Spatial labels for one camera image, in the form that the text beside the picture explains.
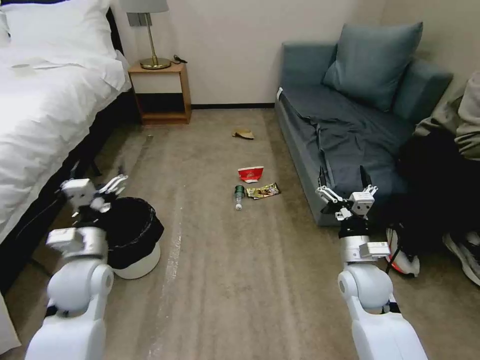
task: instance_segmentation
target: bed frame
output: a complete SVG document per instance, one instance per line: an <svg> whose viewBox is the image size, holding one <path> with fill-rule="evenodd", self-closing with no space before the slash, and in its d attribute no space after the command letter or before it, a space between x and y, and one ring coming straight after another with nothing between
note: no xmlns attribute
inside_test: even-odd
<svg viewBox="0 0 480 360"><path fill-rule="evenodd" d="M111 9L106 17L110 23L113 46L116 50L123 52ZM70 178L72 168L77 162L75 176L80 177L85 174L86 170L94 164L95 156L102 149L115 125L125 118L140 122L132 90L120 94L114 102L96 115L89 134L70 152L60 170L48 180L38 198L0 244L0 292L3 295L29 262L34 250L65 205L64 199L55 201L58 198L56 192L60 185Z"/></svg>

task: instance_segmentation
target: table lamp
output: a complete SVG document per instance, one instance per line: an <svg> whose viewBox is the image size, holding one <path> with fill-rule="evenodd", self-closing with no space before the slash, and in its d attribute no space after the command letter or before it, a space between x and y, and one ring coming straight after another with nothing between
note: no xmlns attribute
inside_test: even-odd
<svg viewBox="0 0 480 360"><path fill-rule="evenodd" d="M151 58L140 60L140 66L148 70L159 70L168 68L172 63L169 59L158 58L155 53L154 41L152 40L152 30L150 29L150 13L165 13L169 10L167 0L120 0L120 6L126 13L145 14L150 38Z"/></svg>

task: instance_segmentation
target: wooden nightstand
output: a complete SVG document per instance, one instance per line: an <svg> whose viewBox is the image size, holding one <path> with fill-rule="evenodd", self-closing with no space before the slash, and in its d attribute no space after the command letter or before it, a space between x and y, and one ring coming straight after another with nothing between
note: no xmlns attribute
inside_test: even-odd
<svg viewBox="0 0 480 360"><path fill-rule="evenodd" d="M140 66L139 63L133 65L128 70L130 75L135 100L140 112L141 122L143 125L159 125L159 124L188 124L192 115L192 101L190 100L189 78L187 76L187 66L183 63L174 64L161 70L147 70ZM167 84L167 90L157 90L162 85L162 77ZM183 98L183 107L181 109L171 110L151 110L143 103L143 95L145 94L161 94L161 93L178 93Z"/></svg>

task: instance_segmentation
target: white bedsheet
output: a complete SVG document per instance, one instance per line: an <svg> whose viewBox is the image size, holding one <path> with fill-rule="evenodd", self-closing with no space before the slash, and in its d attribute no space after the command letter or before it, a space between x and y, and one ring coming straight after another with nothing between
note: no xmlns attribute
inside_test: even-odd
<svg viewBox="0 0 480 360"><path fill-rule="evenodd" d="M94 54L0 50L0 243L127 79ZM1 295L0 336L0 354L18 345Z"/></svg>

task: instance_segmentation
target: lamp stand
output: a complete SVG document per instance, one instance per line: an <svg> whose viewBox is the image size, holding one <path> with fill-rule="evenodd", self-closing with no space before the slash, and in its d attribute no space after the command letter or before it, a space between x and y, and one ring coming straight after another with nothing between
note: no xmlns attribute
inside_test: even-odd
<svg viewBox="0 0 480 360"><path fill-rule="evenodd" d="M148 28L148 37L150 39L151 58L140 60L140 66L147 70L160 70L168 68L170 65L172 65L172 62L169 59L157 57L157 54L155 53L154 41L152 39L152 30L150 29L149 14L145 14L145 16L147 18L146 24Z"/></svg>

